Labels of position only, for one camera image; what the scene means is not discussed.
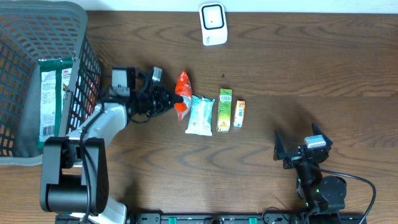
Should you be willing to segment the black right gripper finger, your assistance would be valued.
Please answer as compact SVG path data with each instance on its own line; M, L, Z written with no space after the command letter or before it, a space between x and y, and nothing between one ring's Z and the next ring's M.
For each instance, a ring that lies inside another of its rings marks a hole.
M314 136L321 135L325 140L327 146L333 145L331 139L326 134L323 133L323 131L317 126L316 123L312 123L312 132Z
M274 131L274 154L273 160L279 161L285 158L285 149L277 130Z

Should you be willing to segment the red snack packet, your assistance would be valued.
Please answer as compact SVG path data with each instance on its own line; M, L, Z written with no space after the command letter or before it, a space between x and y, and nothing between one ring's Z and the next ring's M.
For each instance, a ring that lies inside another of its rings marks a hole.
M182 121L189 114L193 102L193 91L186 71L183 71L177 80L175 94L182 97L182 102L174 105L178 120Z

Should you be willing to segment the small orange candy box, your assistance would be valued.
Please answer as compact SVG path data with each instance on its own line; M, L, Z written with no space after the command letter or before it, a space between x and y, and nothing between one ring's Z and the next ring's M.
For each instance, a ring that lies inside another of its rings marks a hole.
M234 114L234 127L241 128L243 126L244 115L246 109L246 102L243 100L238 100L236 102L235 114Z

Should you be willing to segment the white teal wipes packet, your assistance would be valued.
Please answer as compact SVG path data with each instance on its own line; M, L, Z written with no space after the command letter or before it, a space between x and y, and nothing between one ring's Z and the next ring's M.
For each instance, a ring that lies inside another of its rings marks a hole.
M190 119L188 122L186 134L197 134L201 136L212 136L211 119L215 99L199 98L193 96L193 104L190 110Z

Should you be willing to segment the green snack box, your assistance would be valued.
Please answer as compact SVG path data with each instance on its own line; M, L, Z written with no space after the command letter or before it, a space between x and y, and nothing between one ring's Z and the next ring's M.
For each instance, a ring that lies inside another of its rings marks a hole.
M216 131L227 133L231 126L232 90L220 89Z

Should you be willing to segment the green white 3M packet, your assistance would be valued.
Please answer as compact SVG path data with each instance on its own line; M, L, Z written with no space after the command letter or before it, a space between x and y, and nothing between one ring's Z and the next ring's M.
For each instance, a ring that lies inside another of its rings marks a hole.
M49 137L57 137L62 120L65 95L72 74L73 60L43 60L40 65L40 126L37 149Z

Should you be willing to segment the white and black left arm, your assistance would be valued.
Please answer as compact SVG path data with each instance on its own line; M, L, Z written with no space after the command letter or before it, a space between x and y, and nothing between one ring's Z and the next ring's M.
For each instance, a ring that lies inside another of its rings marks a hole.
M114 67L93 114L66 136L45 141L40 206L56 214L56 223L135 223L128 207L109 196L106 148L135 115L150 121L180 100L161 78L159 67L150 73Z

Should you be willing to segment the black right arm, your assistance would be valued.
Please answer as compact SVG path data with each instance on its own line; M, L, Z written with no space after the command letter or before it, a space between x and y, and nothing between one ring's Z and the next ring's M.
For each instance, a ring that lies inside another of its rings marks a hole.
M345 208L347 183L335 175L322 175L319 164L329 157L333 142L315 123L312 132L294 152L287 152L279 133L274 133L273 160L283 161L284 169L296 170L296 191L307 204L305 210L290 216L289 223L328 223L328 216L339 223L337 213Z

